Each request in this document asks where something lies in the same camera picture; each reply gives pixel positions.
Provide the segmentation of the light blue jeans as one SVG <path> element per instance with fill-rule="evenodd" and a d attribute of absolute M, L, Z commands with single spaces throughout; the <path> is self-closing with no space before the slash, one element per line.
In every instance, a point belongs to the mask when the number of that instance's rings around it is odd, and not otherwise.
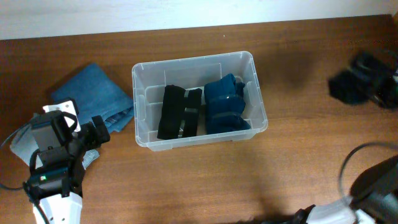
<path fill-rule="evenodd" d="M 23 125 L 23 127 L 18 130 L 10 145 L 10 150 L 28 166 L 33 152 L 38 148 L 28 124 Z M 100 154 L 96 149 L 86 151 L 83 156 L 83 168 L 86 169 L 94 160 L 99 158 L 99 156 Z"/>

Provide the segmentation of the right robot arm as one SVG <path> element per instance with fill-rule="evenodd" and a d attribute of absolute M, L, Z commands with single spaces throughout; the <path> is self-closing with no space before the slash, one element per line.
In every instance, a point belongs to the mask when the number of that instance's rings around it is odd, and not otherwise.
<path fill-rule="evenodd" d="M 351 62 L 329 79 L 330 95 L 349 105 L 374 101 L 397 108 L 397 74 L 379 60 Z M 302 223 L 397 223 L 397 156 L 366 169 L 349 195 L 303 214 Z"/>

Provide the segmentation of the black taped clothing bundle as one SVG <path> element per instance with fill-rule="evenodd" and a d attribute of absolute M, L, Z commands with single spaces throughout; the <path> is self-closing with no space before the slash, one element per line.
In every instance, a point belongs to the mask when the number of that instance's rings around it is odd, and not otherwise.
<path fill-rule="evenodd" d="M 158 139 L 189 138 L 197 135 L 202 90 L 167 85 L 164 91 Z"/>

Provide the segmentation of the dark navy clothing bundle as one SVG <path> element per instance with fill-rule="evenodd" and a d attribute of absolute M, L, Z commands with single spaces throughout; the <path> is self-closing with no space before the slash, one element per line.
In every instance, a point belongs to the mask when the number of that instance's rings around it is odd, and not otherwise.
<path fill-rule="evenodd" d="M 328 79 L 330 96 L 348 105 L 369 100 L 380 102 L 379 90 L 391 75 L 391 69 L 367 52 L 358 53 L 348 68 Z"/>

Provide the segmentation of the dark blue jeans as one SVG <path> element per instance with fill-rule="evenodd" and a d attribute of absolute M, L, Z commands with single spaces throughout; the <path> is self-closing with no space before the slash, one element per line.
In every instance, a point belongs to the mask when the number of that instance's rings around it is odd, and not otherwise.
<path fill-rule="evenodd" d="M 53 101 L 75 100 L 81 124 L 101 116 L 109 133 L 120 132 L 134 117 L 134 102 L 100 68 L 92 63 L 51 93 Z"/>

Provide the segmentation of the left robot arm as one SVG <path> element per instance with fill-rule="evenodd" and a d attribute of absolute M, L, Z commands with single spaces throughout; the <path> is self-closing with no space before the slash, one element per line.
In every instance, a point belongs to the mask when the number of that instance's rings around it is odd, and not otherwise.
<path fill-rule="evenodd" d="M 23 189 L 33 204 L 37 223 L 80 222 L 83 207 L 83 157 L 110 140 L 100 116 L 81 126 L 74 114 L 55 110 L 30 122 L 38 145 L 30 163 L 30 177 Z"/>

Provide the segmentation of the blue taped clothing bundle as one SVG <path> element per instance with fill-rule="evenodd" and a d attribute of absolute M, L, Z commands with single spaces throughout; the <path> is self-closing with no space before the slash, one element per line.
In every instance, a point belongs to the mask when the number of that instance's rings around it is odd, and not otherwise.
<path fill-rule="evenodd" d="M 245 84 L 232 73 L 204 86 L 205 126 L 207 134 L 244 131 L 251 128 L 242 118 L 246 103 Z"/>

